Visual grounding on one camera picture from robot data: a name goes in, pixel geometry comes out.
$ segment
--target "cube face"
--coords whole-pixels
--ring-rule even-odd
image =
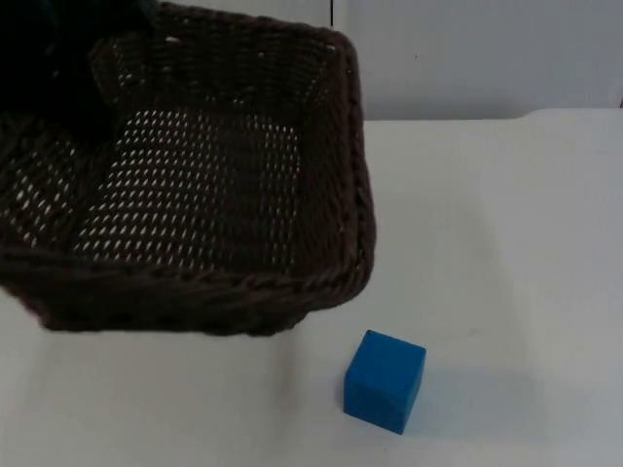
[[[426,350],[368,331],[348,368],[346,413],[402,434],[420,390]]]
[[[408,419],[383,393],[356,382],[345,385],[344,412],[400,435]]]

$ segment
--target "wicker basket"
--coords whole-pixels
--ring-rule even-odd
[[[367,283],[375,220],[341,34],[162,4],[93,54],[96,148],[0,115],[0,283],[51,330],[270,335]]]

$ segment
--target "blue cube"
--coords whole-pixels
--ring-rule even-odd
[[[344,412],[402,435],[425,358],[425,348],[368,331],[348,367]]]

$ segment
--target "brown wicker basket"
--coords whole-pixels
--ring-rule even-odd
[[[97,47],[96,148],[0,115],[0,283],[51,330],[270,335],[367,283],[356,56],[327,29],[162,4]]]

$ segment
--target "white wall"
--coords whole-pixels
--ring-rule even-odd
[[[178,0],[316,25],[329,0]],[[335,0],[368,119],[515,117],[623,99],[623,0]]]

